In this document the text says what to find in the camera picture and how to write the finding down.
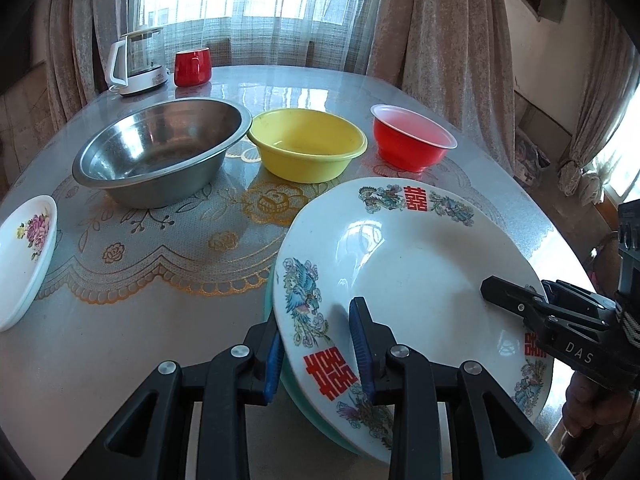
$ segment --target kettle handle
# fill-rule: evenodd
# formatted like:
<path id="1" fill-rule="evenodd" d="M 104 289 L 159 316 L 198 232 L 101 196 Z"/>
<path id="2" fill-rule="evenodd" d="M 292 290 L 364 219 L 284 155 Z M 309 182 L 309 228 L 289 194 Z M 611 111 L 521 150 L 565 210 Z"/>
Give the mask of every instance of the kettle handle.
<path id="1" fill-rule="evenodd" d="M 116 41 L 111 45 L 111 49 L 109 51 L 109 59 L 107 61 L 107 79 L 112 85 L 127 86 L 129 84 L 129 78 L 127 77 L 126 58 L 122 58 L 124 60 L 124 63 L 121 62 L 121 65 L 124 65 L 124 78 L 117 77 L 114 73 L 116 70 L 116 60 L 118 59 L 118 53 L 121 48 L 126 48 L 126 46 L 127 40 Z"/>

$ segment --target pink flower pattern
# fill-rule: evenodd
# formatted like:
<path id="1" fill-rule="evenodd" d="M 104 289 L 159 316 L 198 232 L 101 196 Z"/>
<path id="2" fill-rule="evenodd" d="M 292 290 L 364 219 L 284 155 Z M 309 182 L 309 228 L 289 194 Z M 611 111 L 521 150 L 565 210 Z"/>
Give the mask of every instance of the pink flower pattern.
<path id="1" fill-rule="evenodd" d="M 33 248 L 32 260 L 35 260 L 42 253 L 44 242 L 49 233 L 49 221 L 49 215 L 47 214 L 33 215 L 31 220 L 26 224 L 20 224 L 17 229 L 17 237 L 22 240 L 26 236 L 29 241 L 29 248 Z"/>

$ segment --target small white plate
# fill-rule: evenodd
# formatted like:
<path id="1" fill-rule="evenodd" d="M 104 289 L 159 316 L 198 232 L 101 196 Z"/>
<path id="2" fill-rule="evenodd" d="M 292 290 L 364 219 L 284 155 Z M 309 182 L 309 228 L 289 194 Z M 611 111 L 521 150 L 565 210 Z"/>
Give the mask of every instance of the small white plate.
<path id="1" fill-rule="evenodd" d="M 0 226 L 0 332 L 27 312 L 49 269 L 58 208 L 47 195 L 27 200 Z"/>
<path id="2" fill-rule="evenodd" d="M 414 180 L 363 178 L 319 196 L 296 216 L 275 263 L 273 304 L 293 374 L 314 409 L 349 443 L 388 462 L 392 413 L 373 407 L 357 378 L 348 307 L 432 362 L 484 365 L 534 420 L 553 359 L 522 319 L 480 294 L 492 274 L 544 290 L 511 239 L 474 206 Z M 444 471 L 449 432 L 440 406 Z"/>

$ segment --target bowl rim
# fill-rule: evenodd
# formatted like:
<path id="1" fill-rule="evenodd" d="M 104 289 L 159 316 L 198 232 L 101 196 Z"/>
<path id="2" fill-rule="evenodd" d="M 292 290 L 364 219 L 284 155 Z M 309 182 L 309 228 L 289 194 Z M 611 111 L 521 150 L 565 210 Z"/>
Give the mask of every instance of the bowl rim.
<path id="1" fill-rule="evenodd" d="M 209 50 L 209 47 L 208 46 L 201 46 L 200 48 L 179 50 L 178 52 L 175 53 L 175 55 L 177 56 L 178 54 L 194 54 L 196 52 L 204 52 L 205 50 Z"/>
<path id="2" fill-rule="evenodd" d="M 364 132 L 361 129 L 359 129 L 359 127 L 357 127 L 355 124 L 353 124 L 351 121 L 348 121 L 344 117 L 340 117 L 339 115 L 332 114 L 330 112 L 323 112 L 322 110 L 313 110 L 311 108 L 274 108 L 273 110 L 266 110 L 256 115 L 254 117 L 254 121 L 257 120 L 258 118 L 261 118 L 269 114 L 281 113 L 283 110 L 302 110 L 303 112 L 312 112 L 315 114 L 324 114 L 331 117 L 335 117 L 341 120 L 342 122 L 348 124 L 360 135 L 360 140 L 361 140 L 360 145 L 357 148 L 351 150 L 350 152 L 336 153 L 334 155 L 316 155 L 314 153 L 292 152 L 290 150 L 284 150 L 283 148 L 278 148 L 277 146 L 273 146 L 272 144 L 267 144 L 266 142 L 263 142 L 262 140 L 258 139 L 254 135 L 254 133 L 251 131 L 251 129 L 249 129 L 247 133 L 247 137 L 249 137 L 249 140 L 251 140 L 251 142 L 256 144 L 258 147 L 263 148 L 270 152 L 280 153 L 281 155 L 290 156 L 292 158 L 300 158 L 302 160 L 314 160 L 316 162 L 338 162 L 340 160 L 355 158 L 357 156 L 362 155 L 365 151 L 367 151 L 367 146 L 369 145 L 369 141 L 367 140 L 367 136 L 364 134 Z"/>
<path id="3" fill-rule="evenodd" d="M 135 114 L 139 114 L 140 112 L 143 112 L 144 110 L 147 110 L 149 108 L 155 108 L 161 105 L 171 104 L 175 102 L 182 102 L 182 101 L 216 101 L 219 103 L 230 105 L 233 108 L 236 108 L 240 112 L 240 118 L 241 118 L 240 125 L 238 126 L 236 131 L 231 136 L 229 136 L 226 140 L 224 140 L 220 144 L 213 146 L 212 148 L 209 148 L 206 152 L 202 152 L 199 155 L 192 156 L 187 160 L 178 162 L 177 164 L 172 164 L 171 166 L 167 166 L 166 168 L 162 168 L 161 170 L 155 170 L 149 173 L 144 173 L 136 176 L 126 176 L 125 178 L 113 178 L 113 179 L 94 178 L 92 176 L 87 175 L 82 170 L 82 161 L 84 160 L 84 156 L 86 155 L 86 152 L 104 132 L 106 132 L 113 126 L 115 126 L 117 123 Z M 78 151 L 78 154 L 76 155 L 76 158 L 74 159 L 74 163 L 71 167 L 71 173 L 74 176 L 74 179 L 76 180 L 76 182 L 85 187 L 95 187 L 99 189 L 116 189 L 119 187 L 133 186 L 134 184 L 142 184 L 143 182 L 148 182 L 149 180 L 153 180 L 155 178 L 159 178 L 161 176 L 165 176 L 172 173 L 177 173 L 178 171 L 184 170 L 185 168 L 190 168 L 191 166 L 195 166 L 196 164 L 204 162 L 205 160 L 213 158 L 214 156 L 219 155 L 225 150 L 228 150 L 229 147 L 231 147 L 233 144 L 235 144 L 240 139 L 242 139 L 242 137 L 244 137 L 244 135 L 249 131 L 252 121 L 253 121 L 253 118 L 252 118 L 251 112 L 244 105 L 241 105 L 233 101 L 229 101 L 227 99 L 215 99 L 212 97 L 183 97 L 183 98 L 176 98 L 176 99 L 167 99 L 164 101 L 153 103 L 152 105 L 140 108 L 140 110 L 135 110 L 131 112 L 126 117 L 122 117 L 117 119 L 116 121 L 113 121 L 113 123 L 109 124 L 107 127 L 101 129 L 97 134 L 92 136 L 87 142 L 84 143 L 82 148 L 80 148 L 80 150 Z"/>
<path id="4" fill-rule="evenodd" d="M 12 227 L 11 223 L 15 222 L 17 217 L 20 215 L 20 211 L 25 209 L 32 202 L 45 202 L 50 207 L 49 232 L 47 233 L 47 239 L 44 242 L 44 245 L 43 245 L 43 248 L 42 248 L 42 252 L 41 252 L 41 255 L 44 256 L 50 250 L 51 245 L 55 244 L 56 238 L 57 238 L 57 232 L 58 232 L 58 229 L 57 229 L 57 226 L 58 226 L 58 205 L 56 204 L 56 201 L 53 199 L 53 197 L 51 197 L 49 195 L 38 195 L 38 196 L 34 196 L 34 197 L 28 199 L 27 201 L 21 203 L 2 222 L 2 224 L 0 224 L 0 231 L 3 230 L 3 228 L 11 229 L 11 227 Z M 42 284 L 42 282 L 41 283 L 37 283 L 37 284 L 36 284 L 36 282 L 38 280 L 38 274 L 42 270 L 42 267 L 45 265 L 45 260 L 46 260 L 46 258 L 38 258 L 38 262 L 36 263 L 36 266 L 33 267 L 33 272 L 31 273 L 31 277 L 29 278 L 29 282 L 27 283 L 26 287 L 24 288 L 22 294 L 20 295 L 20 297 L 18 298 L 18 300 L 15 303 L 11 304 L 6 309 L 5 312 L 7 312 L 7 314 L 8 314 L 6 317 L 3 317 L 2 315 L 0 315 L 0 332 L 3 332 L 7 328 L 10 328 L 9 326 L 7 326 L 8 324 L 10 324 L 11 326 L 14 325 L 14 323 L 11 323 L 11 321 L 14 320 L 15 315 L 18 313 L 19 307 L 24 304 L 24 302 L 27 300 L 27 297 L 29 296 L 29 293 L 33 290 L 33 288 L 35 286 L 40 288 L 40 285 Z"/>
<path id="5" fill-rule="evenodd" d="M 429 121 L 430 123 L 435 124 L 437 127 L 439 127 L 445 134 L 447 137 L 449 137 L 449 140 L 451 141 L 451 144 L 449 146 L 445 146 L 443 144 L 438 144 L 437 142 L 431 142 L 429 140 L 424 140 L 424 139 L 420 139 L 419 137 L 416 137 L 412 134 L 410 134 L 409 132 L 406 132 L 404 130 L 401 130 L 400 128 L 393 126 L 392 124 L 389 124 L 388 122 L 386 122 L 385 120 L 381 119 L 380 117 L 378 117 L 378 115 L 376 114 L 377 110 L 382 111 L 382 108 L 384 108 L 385 110 L 400 110 L 403 112 L 408 112 L 410 114 L 413 115 L 417 115 L 420 118 L 423 118 L 427 121 Z M 456 137 L 454 137 L 449 130 L 447 130 L 444 126 L 442 126 L 441 124 L 438 124 L 436 121 L 433 121 L 432 119 L 425 117 L 422 114 L 419 114 L 417 112 L 414 112 L 412 110 L 408 110 L 407 108 L 402 108 L 399 106 L 393 106 L 393 105 L 385 105 L 385 104 L 378 104 L 378 105 L 373 105 L 371 107 L 371 113 L 373 114 L 373 116 L 379 120 L 381 123 L 383 123 L 385 126 L 388 126 L 389 128 L 395 130 L 396 132 L 406 135 L 407 137 L 411 137 L 412 139 L 418 140 L 419 142 L 422 142 L 423 144 L 428 144 L 430 146 L 434 146 L 436 148 L 441 148 L 443 150 L 453 150 L 454 148 L 456 148 L 458 146 L 458 141 L 456 140 Z"/>

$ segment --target red plastic bowl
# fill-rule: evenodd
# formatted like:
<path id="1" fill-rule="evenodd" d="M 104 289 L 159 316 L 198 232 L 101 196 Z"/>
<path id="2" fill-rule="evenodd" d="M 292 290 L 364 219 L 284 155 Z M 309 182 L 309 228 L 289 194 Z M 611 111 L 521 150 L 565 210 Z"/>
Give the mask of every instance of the red plastic bowl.
<path id="1" fill-rule="evenodd" d="M 442 126 L 410 110 L 375 105 L 371 113 L 378 153 L 401 170 L 420 173 L 458 145 Z"/>

